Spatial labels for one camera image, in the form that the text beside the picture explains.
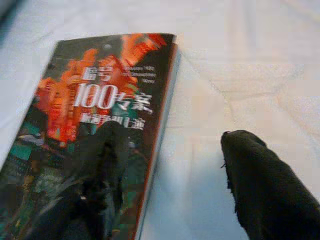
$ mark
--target book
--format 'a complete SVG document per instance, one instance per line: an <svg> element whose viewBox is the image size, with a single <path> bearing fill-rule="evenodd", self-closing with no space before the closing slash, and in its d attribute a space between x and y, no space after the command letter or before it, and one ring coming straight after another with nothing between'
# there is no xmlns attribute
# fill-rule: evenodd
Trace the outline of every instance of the book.
<svg viewBox="0 0 320 240"><path fill-rule="evenodd" d="M53 226L42 226L47 239L139 239L174 89L174 40L135 33L57 43L0 172L1 239L29 239L45 217L54 218ZM67 206L66 192L83 185L94 189L86 173L97 170L97 151L111 128L120 135L115 144L125 145L115 151L125 164L121 170L100 166L115 176L99 185L107 189L104 207L95 209L93 222L80 216L72 223L73 216L53 233L58 219L69 216L50 216L52 205Z"/></svg>

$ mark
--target white cloth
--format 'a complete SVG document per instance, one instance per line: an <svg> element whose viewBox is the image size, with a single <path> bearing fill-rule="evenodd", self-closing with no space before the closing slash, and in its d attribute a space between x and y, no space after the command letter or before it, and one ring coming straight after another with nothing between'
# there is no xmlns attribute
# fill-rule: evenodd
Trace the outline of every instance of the white cloth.
<svg viewBox="0 0 320 240"><path fill-rule="evenodd" d="M227 130L261 137L320 200L319 1L25 0L7 21L1 160L56 41L166 32L182 57L141 239L248 239L220 169Z"/></svg>

